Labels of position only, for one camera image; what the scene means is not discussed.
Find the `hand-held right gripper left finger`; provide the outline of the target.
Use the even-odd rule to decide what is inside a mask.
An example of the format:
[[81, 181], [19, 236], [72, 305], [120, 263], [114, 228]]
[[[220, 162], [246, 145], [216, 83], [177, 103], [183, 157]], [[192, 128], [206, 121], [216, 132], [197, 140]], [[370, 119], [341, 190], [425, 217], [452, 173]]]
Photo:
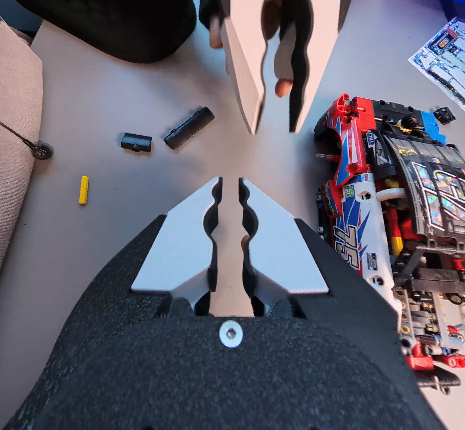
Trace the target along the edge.
[[156, 236], [131, 290], [183, 298], [195, 309], [198, 301], [216, 290], [218, 225], [222, 177], [214, 177], [172, 208]]

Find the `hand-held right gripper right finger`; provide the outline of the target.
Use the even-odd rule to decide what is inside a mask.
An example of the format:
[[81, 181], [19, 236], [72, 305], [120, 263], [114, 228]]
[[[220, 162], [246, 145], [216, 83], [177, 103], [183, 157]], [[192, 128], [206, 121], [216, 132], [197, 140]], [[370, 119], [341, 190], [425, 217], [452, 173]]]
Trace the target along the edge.
[[294, 216], [249, 180], [239, 178], [243, 244], [243, 286], [254, 310], [278, 300], [326, 295], [329, 288]]

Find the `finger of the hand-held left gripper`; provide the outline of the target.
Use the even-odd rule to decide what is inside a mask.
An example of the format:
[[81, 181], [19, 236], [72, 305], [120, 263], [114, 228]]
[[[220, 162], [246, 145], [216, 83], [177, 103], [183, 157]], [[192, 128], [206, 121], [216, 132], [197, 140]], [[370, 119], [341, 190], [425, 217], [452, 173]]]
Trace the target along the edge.
[[289, 131], [298, 133], [315, 98], [338, 38], [340, 0], [284, 0], [281, 36], [295, 28], [291, 65], [293, 86], [289, 94]]
[[220, 34], [241, 115], [251, 134], [257, 132], [265, 98], [263, 62], [265, 0], [219, 0]]

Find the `black lego cylinder piece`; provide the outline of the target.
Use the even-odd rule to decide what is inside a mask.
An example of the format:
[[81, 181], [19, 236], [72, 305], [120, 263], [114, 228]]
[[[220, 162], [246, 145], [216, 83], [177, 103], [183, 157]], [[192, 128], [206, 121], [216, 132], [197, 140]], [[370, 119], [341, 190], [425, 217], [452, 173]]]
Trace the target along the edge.
[[193, 113], [177, 128], [163, 138], [165, 144], [172, 150], [178, 150], [185, 146], [195, 135], [209, 125], [215, 119], [215, 115], [207, 107], [202, 107]]

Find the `red white blue lego car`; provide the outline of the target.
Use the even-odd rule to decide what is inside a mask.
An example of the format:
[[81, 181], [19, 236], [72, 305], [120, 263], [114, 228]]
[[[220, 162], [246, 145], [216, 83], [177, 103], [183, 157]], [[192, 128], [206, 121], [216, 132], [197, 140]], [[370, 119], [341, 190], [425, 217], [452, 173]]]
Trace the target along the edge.
[[448, 395], [465, 365], [465, 181], [438, 123], [342, 94], [314, 129], [333, 174], [316, 197], [321, 238], [397, 312], [418, 386]]

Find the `black lego connector piece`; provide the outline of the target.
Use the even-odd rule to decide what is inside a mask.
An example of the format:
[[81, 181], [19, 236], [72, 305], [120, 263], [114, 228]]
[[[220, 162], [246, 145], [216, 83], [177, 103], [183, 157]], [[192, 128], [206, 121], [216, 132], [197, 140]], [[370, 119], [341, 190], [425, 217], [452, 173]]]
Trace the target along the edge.
[[120, 147], [133, 152], [150, 153], [152, 151], [152, 140], [151, 136], [124, 133], [120, 141]]

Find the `small black lego piece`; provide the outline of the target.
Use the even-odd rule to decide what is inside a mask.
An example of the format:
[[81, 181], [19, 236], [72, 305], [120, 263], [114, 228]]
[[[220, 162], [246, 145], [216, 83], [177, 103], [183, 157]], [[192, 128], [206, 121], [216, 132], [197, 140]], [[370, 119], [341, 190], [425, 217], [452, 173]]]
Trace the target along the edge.
[[433, 112], [435, 119], [442, 125], [449, 125], [456, 120], [455, 115], [448, 107], [441, 107]]

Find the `person's left hand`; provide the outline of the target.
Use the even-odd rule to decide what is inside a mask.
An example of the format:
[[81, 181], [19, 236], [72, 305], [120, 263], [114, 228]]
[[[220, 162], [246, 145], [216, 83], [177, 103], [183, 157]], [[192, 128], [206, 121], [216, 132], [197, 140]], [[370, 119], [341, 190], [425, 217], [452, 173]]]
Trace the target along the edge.
[[[271, 39], [281, 25], [282, 5], [284, 0], [266, 0], [264, 3], [264, 29], [267, 39]], [[213, 8], [208, 11], [209, 42], [213, 49], [223, 48], [220, 34], [219, 10]], [[295, 28], [289, 26], [285, 35], [280, 37], [280, 44], [274, 59], [274, 72], [278, 81], [275, 94], [282, 98], [288, 95], [293, 86], [293, 71], [291, 65], [292, 52], [295, 43]]]

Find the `holographic sticker sheet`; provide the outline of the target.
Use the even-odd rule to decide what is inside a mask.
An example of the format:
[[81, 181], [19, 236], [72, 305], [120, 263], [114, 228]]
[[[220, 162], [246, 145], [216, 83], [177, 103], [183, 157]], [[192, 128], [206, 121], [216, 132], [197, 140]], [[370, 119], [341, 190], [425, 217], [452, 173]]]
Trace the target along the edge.
[[465, 109], [465, 23], [455, 17], [408, 61]]

